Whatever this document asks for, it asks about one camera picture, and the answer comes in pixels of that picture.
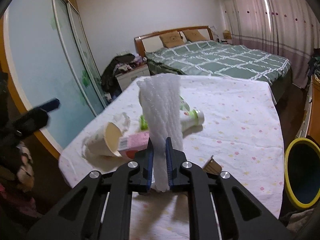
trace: pink box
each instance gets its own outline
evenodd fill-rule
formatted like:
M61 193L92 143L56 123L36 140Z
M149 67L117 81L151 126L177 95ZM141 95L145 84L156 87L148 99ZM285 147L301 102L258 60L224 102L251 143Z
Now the pink box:
M122 136L119 138L118 151L123 157L133 159L136 152L147 148L148 141L148 131Z

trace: white bottle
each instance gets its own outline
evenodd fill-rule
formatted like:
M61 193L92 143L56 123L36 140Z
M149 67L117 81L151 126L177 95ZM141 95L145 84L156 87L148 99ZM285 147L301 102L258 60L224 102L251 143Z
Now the white bottle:
M180 111L180 122L182 132L192 126L201 125L204 123L204 114L202 111L194 109L192 111Z

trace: nightstand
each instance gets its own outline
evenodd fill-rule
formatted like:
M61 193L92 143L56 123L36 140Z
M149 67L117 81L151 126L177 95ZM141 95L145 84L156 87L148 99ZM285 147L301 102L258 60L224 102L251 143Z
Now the nightstand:
M134 81L137 77L150 76L149 68L147 64L140 65L135 69L128 71L124 74L116 75L118 83L122 92Z

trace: green checkered duvet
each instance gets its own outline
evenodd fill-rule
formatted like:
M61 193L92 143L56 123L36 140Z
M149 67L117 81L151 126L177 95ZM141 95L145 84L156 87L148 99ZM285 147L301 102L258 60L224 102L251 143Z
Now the green checkered duvet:
M270 85L290 69L288 59L244 45L198 41L146 52L149 61L186 75L230 76L267 81Z

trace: green packet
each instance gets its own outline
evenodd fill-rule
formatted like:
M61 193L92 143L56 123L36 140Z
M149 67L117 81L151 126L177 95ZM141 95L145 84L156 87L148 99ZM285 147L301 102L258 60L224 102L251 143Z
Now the green packet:
M187 104L186 101L184 101L184 99L181 96L180 96L180 110L190 111L190 106ZM140 123L141 131L148 130L148 124L143 115L140 115L139 123Z

